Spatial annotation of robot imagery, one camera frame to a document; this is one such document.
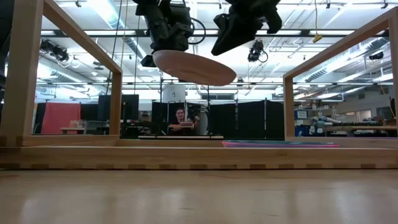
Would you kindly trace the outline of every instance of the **person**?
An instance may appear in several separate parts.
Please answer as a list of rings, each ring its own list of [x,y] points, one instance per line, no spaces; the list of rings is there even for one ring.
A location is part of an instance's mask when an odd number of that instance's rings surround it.
[[[193,121],[191,119],[185,120],[185,110],[184,108],[177,108],[175,111],[175,122],[172,124],[180,124],[182,122],[193,122],[195,125],[199,121],[199,117],[195,116]],[[171,135],[176,135],[176,136],[183,136],[183,135],[194,135],[195,130],[191,128],[171,128],[170,130]]]

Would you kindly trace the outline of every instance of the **wooden floor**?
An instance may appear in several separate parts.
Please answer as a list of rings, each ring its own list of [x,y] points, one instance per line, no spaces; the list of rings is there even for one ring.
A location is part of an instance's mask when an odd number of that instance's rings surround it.
[[[398,170],[0,171],[0,223],[381,224]]]

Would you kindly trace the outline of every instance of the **chair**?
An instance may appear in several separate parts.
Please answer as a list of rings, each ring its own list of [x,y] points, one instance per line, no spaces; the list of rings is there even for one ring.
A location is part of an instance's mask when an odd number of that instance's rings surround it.
[[[105,127],[106,123],[102,121],[86,121],[86,126],[83,134],[104,134],[104,132],[97,128]]]

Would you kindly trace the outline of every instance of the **ceiling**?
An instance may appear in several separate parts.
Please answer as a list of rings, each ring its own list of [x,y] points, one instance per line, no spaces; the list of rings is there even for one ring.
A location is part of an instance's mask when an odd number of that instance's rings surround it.
[[[103,19],[104,15],[101,13],[107,13],[110,9],[107,8],[107,4],[112,4],[117,12],[121,12],[121,20],[125,23],[127,29],[147,29],[145,21],[142,17],[135,15],[136,4],[132,1],[112,1],[112,0],[80,0],[81,7],[76,7],[75,1],[69,0],[58,0],[56,1],[65,12],[84,30],[110,30],[110,26]],[[186,0],[188,7],[191,7],[191,16],[197,18],[204,23],[207,29],[217,29],[216,24],[213,22],[213,18],[223,12],[228,11],[228,5],[224,2],[222,9],[219,9],[218,0]],[[357,29],[365,23],[371,21],[377,16],[388,11],[394,6],[398,6],[398,1],[386,1],[389,3],[386,9],[381,9],[384,5],[383,0],[331,0],[331,7],[326,8],[326,1],[318,0],[318,20],[317,27],[321,30],[330,29],[343,29],[343,30],[354,30]],[[312,0],[281,0],[278,5],[278,13],[280,14],[284,26],[283,29],[287,30],[297,30],[297,29],[311,29],[315,30],[315,20],[316,20],[316,10],[314,1]],[[58,29],[49,20],[43,17],[42,30],[54,30]],[[267,24],[264,24],[263,29],[267,29]],[[258,37],[261,39],[266,46],[266,52],[269,54],[269,59],[266,63],[260,62],[248,62],[247,57],[249,49],[252,46],[252,42],[248,42],[239,47],[236,47],[229,52],[226,52],[217,57],[212,56],[210,53],[216,37],[207,37],[199,45],[190,45],[187,52],[198,54],[207,58],[211,58],[220,63],[223,63],[231,67],[237,74],[239,78],[243,78],[244,82],[281,82],[282,76],[289,70],[293,69],[302,62],[310,59],[317,55],[317,53],[325,50],[327,47],[331,46],[335,42],[339,41],[342,37],[324,37],[319,42],[313,43],[313,37]],[[95,59],[88,54],[84,49],[77,45],[70,38],[65,37],[43,37],[43,39],[48,39],[51,43],[59,45],[68,50],[70,54],[70,60],[66,63],[58,63],[53,57],[49,55],[41,54],[40,62],[44,64],[51,71],[60,72],[65,75],[53,75],[47,78],[41,78],[38,82],[52,82],[51,85],[45,85],[44,83],[39,83],[38,86],[41,88],[53,88],[54,83],[69,83],[69,82],[105,82],[109,70],[104,69],[97,71],[94,68],[96,65],[93,64]],[[136,93],[142,93],[140,98],[147,98],[148,100],[154,99],[158,100],[159,87],[160,87],[160,72],[156,69],[146,69],[141,66],[136,66],[136,55],[133,50],[124,44],[121,38],[113,37],[98,37],[94,38],[98,45],[106,51],[109,55],[114,54],[114,59],[118,64],[122,64],[124,82],[134,82],[136,80],[135,86],[124,85],[124,93],[131,93],[134,87],[137,89]],[[366,46],[370,41],[375,41],[376,39],[369,39],[365,41],[361,46]],[[151,40],[149,37],[138,37],[136,42],[144,54],[150,54],[150,44]],[[366,62],[364,58],[374,54],[376,51],[383,51],[384,58],[382,60],[369,60]],[[381,75],[381,68],[388,69],[391,67],[390,53],[389,53],[389,43],[387,42],[380,49],[372,50],[361,54],[359,57],[351,58],[346,64],[339,64],[332,71],[328,72],[326,75],[316,78],[311,82],[322,82],[322,83],[334,83],[338,82],[344,77],[350,76],[352,74],[361,72],[363,70],[369,70],[369,68],[374,67],[371,77],[377,77]],[[296,82],[305,82],[305,79],[309,77],[310,74],[316,72],[317,69],[321,67],[316,67],[314,70],[309,71],[306,74],[298,77]],[[371,82],[369,77],[370,72],[365,72],[361,76],[355,79],[349,80],[350,82]],[[167,74],[163,74],[164,78],[172,78]],[[95,98],[96,95],[102,94],[106,91],[106,84],[104,85],[57,85],[59,88],[66,88],[63,95],[57,95],[58,98]],[[206,86],[200,88],[203,93],[206,92]],[[306,96],[301,99],[306,99],[321,95],[325,91],[333,91],[334,87],[322,87],[322,86],[296,86],[296,94],[311,93],[317,91],[317,94]],[[229,85],[224,87],[210,87],[212,93],[223,93],[231,92],[236,93],[239,99],[245,98],[249,100],[264,99],[271,97],[280,96],[280,83],[276,85],[244,85],[236,86]],[[187,85],[187,91],[197,92],[197,87],[195,85]],[[38,98],[52,98],[51,91],[48,95],[40,95]]]

